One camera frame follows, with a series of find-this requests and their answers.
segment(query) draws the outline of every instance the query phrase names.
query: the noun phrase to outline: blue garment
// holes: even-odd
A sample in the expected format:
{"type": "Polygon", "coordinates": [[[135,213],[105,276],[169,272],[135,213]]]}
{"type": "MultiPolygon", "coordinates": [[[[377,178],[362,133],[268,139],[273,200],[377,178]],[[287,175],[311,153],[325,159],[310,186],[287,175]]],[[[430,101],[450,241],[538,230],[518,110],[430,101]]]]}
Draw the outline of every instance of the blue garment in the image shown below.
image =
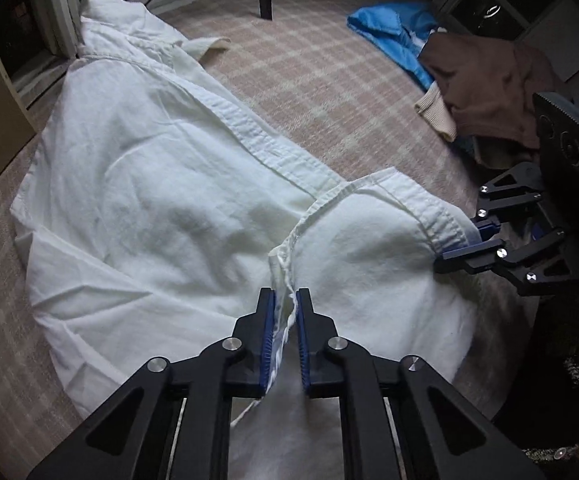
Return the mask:
{"type": "Polygon", "coordinates": [[[407,70],[427,90],[434,82],[418,61],[423,49],[410,34],[427,41],[432,29],[439,23],[426,10],[426,4],[390,2],[363,7],[347,17],[347,26],[370,40],[388,57],[407,70]]]}

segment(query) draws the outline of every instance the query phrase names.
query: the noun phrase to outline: silver screw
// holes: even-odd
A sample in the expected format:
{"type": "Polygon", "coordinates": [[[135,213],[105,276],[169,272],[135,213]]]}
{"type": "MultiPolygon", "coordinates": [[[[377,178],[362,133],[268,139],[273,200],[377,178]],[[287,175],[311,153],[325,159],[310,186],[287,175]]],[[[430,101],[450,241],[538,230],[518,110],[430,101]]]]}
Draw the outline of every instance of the silver screw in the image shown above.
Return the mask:
{"type": "Polygon", "coordinates": [[[560,460],[567,454],[566,447],[559,447],[556,452],[554,453],[554,460],[560,460]]]}
{"type": "Polygon", "coordinates": [[[167,361],[162,357],[154,357],[148,361],[148,370],[150,372],[162,372],[167,368],[167,361]]]}
{"type": "Polygon", "coordinates": [[[332,350],[343,350],[347,348],[347,339],[345,337],[330,337],[329,341],[327,342],[327,346],[332,350]]]}
{"type": "Polygon", "coordinates": [[[242,341],[237,337],[228,337],[227,339],[223,339],[223,348],[225,350],[238,350],[241,348],[242,341]]]}
{"type": "Polygon", "coordinates": [[[423,368],[423,366],[425,366],[425,361],[416,355],[406,355],[403,357],[403,359],[401,359],[401,363],[411,372],[420,370],[423,368]]]}

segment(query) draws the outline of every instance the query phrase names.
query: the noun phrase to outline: white fabric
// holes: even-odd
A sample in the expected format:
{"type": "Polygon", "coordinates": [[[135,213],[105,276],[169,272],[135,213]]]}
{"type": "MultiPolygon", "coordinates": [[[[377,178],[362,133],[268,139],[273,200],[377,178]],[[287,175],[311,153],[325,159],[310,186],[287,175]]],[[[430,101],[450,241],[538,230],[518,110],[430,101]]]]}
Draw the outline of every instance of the white fabric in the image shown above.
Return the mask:
{"type": "MultiPolygon", "coordinates": [[[[11,209],[34,317],[82,416],[150,357],[230,335],[262,286],[280,300],[272,380],[301,286],[341,335],[452,379],[477,290],[431,263],[478,240],[460,210],[396,170],[345,182],[194,59],[224,42],[187,41],[142,4],[84,0],[82,36],[11,209]]],[[[289,393],[272,387],[236,425],[232,478],[333,478],[315,465],[339,457],[337,423],[316,428],[317,408],[289,393]],[[281,427],[257,415],[269,411],[281,427]]]]}

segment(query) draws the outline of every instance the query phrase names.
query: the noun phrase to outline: checkered fabric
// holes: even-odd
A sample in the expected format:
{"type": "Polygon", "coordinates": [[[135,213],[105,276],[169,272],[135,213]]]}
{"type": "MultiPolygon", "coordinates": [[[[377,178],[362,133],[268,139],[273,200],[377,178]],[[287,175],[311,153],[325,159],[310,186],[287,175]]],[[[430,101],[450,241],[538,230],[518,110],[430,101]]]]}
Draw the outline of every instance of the checkered fabric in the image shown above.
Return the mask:
{"type": "MultiPolygon", "coordinates": [[[[473,214],[474,166],[416,114],[423,91],[346,27],[347,14],[381,1],[274,0],[274,21],[265,22],[257,17],[258,0],[198,0],[161,17],[189,38],[230,38],[230,50],[204,60],[208,72],[345,178],[396,166],[473,214]]],[[[12,480],[24,478],[78,423],[30,314],[12,243],[8,208],[34,146],[0,176],[0,470],[12,480]]],[[[485,275],[481,283],[487,299],[457,384],[492,414],[529,330],[507,283],[485,275]]]]}

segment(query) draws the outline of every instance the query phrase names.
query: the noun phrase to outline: beige ribbed cuff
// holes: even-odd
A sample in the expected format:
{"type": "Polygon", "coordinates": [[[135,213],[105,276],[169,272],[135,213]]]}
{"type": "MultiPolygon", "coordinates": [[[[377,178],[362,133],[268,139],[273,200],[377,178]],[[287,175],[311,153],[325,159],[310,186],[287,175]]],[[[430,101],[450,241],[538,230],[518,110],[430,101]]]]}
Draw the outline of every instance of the beige ribbed cuff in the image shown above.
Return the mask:
{"type": "Polygon", "coordinates": [[[443,102],[436,81],[415,104],[416,112],[447,142],[456,140],[456,122],[443,102]]]}

